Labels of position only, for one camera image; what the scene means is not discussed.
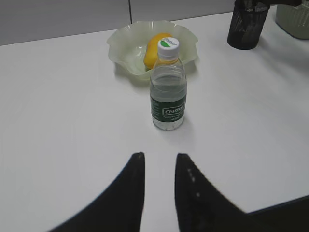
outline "white bottle cap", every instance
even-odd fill
[[[173,60],[178,58],[179,41],[172,37],[166,37],[158,42],[159,58]]]

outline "glass bowl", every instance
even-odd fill
[[[180,42],[179,59],[185,65],[197,58],[197,37],[187,28],[168,21],[139,21],[115,31],[107,43],[109,59],[141,79],[149,79],[151,71],[143,59],[148,41],[158,33],[168,32]]]

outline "white table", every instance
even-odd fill
[[[231,13],[177,21],[199,38],[199,60],[186,67],[185,122],[170,132],[152,123],[149,83],[115,73],[114,31],[0,46],[0,231],[67,220],[138,151],[141,232],[178,231],[178,152],[245,212],[309,195],[309,41],[274,15],[250,51],[226,43]]]

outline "yellow fruit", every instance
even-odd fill
[[[146,54],[144,57],[144,64],[148,69],[152,69],[154,67],[154,63],[158,59],[158,42],[165,37],[172,37],[172,35],[166,32],[162,32],[152,37],[148,42]]]

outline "water bottle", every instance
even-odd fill
[[[178,53],[177,39],[161,39],[158,42],[158,60],[150,79],[153,122],[165,131],[178,128],[184,118],[187,79]]]

